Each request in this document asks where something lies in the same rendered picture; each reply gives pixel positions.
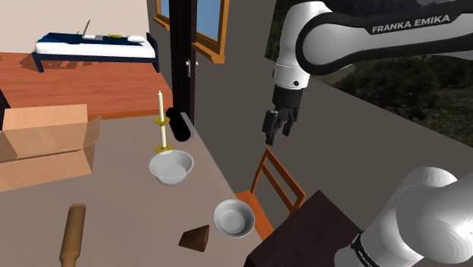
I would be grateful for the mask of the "shallow white bowl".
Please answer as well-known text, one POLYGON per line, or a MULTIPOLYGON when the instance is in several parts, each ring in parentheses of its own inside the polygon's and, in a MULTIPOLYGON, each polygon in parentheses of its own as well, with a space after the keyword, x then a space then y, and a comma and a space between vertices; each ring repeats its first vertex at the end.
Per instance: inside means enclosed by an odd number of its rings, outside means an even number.
POLYGON ((213 211, 216 229, 226 237, 242 238, 255 227, 255 214, 248 204, 238 199, 226 199, 213 211))

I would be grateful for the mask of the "open cardboard box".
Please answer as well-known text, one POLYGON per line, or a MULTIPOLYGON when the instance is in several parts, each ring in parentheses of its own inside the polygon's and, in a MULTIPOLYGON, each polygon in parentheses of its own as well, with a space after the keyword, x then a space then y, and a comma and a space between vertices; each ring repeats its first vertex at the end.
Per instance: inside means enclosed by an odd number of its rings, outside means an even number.
POLYGON ((101 119, 85 104, 0 112, 0 192, 91 174, 101 119))

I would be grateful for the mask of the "deep white bowl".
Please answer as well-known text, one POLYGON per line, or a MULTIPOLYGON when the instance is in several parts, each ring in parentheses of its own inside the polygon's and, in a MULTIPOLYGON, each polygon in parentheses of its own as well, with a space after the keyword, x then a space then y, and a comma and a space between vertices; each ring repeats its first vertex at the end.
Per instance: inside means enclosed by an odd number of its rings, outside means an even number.
POLYGON ((192 171, 194 159, 181 150, 170 150, 155 155, 149 162, 150 173, 162 184, 183 182, 192 171))

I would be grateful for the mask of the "orange wooden chair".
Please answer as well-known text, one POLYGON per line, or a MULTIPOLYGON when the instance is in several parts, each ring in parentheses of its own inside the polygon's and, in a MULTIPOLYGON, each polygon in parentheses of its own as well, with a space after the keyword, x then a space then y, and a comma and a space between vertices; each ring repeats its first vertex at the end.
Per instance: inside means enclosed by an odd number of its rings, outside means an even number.
POLYGON ((290 173, 285 169, 285 167, 280 163, 274 153, 266 148, 262 159, 258 165, 258 168, 255 172, 255 176, 252 181, 252 186, 250 190, 242 191, 235 194, 235 197, 238 200, 243 201, 248 204, 252 209, 255 215, 255 229, 262 240, 265 240, 274 232, 274 228, 271 225, 267 215, 265 214, 264 209, 262 208, 260 202, 255 195, 256 186, 258 184, 261 174, 264 174, 265 177, 270 182, 271 186, 274 188, 277 195, 280 197, 284 205, 289 211, 288 217, 290 217, 294 212, 296 212, 303 204, 306 193, 304 190, 297 184, 294 178, 290 173), (289 196, 284 192, 280 183, 276 180, 275 176, 268 169, 268 163, 270 163, 277 173, 283 178, 285 184, 291 189, 291 191, 296 196, 296 201, 293 202, 289 196))

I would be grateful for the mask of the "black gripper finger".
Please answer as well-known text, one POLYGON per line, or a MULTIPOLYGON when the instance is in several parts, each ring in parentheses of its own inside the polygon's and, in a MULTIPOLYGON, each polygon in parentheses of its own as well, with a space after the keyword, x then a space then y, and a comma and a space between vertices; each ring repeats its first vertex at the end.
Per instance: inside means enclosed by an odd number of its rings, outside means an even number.
POLYGON ((274 144, 275 135, 282 125, 283 115, 279 111, 266 111, 262 131, 265 133, 265 143, 267 145, 272 146, 274 144))
POLYGON ((290 131, 292 126, 295 122, 297 122, 299 116, 299 107, 290 108, 287 111, 285 116, 285 122, 283 124, 283 135, 288 137, 290 135, 290 131))

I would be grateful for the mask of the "wooden framed window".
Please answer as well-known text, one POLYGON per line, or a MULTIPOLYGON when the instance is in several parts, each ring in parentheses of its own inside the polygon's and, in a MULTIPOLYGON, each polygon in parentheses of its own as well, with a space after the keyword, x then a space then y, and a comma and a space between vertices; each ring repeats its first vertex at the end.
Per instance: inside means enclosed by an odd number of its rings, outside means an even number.
MULTIPOLYGON (((170 31, 170 0, 155 0, 153 20, 170 31)), ((215 64, 225 61, 224 50, 230 0, 197 0, 196 41, 193 48, 215 64)))

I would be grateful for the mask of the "brown wooden wedge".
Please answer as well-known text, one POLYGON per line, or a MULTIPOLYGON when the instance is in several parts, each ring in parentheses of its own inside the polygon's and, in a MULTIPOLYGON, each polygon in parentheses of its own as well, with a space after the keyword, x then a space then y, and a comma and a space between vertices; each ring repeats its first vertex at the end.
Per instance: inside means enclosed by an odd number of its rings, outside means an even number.
POLYGON ((183 232, 178 245, 203 253, 207 247, 209 229, 210 225, 203 225, 183 232))

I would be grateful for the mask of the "white candle on brass holder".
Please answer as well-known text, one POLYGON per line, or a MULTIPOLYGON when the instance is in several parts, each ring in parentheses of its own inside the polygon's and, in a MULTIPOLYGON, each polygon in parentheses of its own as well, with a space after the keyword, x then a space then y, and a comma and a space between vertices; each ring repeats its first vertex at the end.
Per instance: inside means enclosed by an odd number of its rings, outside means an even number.
POLYGON ((164 115, 164 101, 161 91, 158 91, 158 105, 159 115, 153 119, 153 121, 159 125, 161 133, 161 144, 155 148, 157 153, 172 150, 173 147, 168 145, 166 137, 166 124, 170 122, 170 118, 164 115))

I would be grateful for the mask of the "black cylinder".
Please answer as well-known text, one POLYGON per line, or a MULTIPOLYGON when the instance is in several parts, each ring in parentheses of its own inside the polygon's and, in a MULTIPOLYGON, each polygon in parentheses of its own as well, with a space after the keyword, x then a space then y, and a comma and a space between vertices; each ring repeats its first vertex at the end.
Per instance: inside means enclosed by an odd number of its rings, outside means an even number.
POLYGON ((179 142, 186 142, 191 137, 191 132, 181 112, 177 108, 170 107, 166 111, 166 116, 170 119, 169 125, 174 138, 179 142))

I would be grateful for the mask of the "wooden rolling pin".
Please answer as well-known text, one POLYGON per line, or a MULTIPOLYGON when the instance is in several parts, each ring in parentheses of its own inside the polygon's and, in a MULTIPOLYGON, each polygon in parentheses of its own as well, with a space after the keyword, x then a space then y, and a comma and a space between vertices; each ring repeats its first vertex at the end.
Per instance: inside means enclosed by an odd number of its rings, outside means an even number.
POLYGON ((82 203, 73 204, 68 210, 59 256, 61 267, 76 267, 81 252, 85 214, 86 206, 82 203))

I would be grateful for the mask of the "dark door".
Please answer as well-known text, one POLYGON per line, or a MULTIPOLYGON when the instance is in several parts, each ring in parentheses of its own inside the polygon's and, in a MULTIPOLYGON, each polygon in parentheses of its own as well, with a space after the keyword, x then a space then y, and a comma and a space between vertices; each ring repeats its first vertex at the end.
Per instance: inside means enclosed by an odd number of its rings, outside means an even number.
POLYGON ((197 0, 170 0, 169 9, 173 107, 194 123, 197 0))

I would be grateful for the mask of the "blue bed with white mattress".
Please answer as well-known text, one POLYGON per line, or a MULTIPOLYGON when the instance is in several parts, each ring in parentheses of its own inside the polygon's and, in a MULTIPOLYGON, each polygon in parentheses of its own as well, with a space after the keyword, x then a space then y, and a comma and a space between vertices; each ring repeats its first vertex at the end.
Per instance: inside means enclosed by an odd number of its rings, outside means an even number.
POLYGON ((38 72, 43 61, 88 61, 148 63, 160 71, 158 43, 150 33, 138 35, 96 35, 82 33, 48 33, 36 41, 31 53, 38 72))

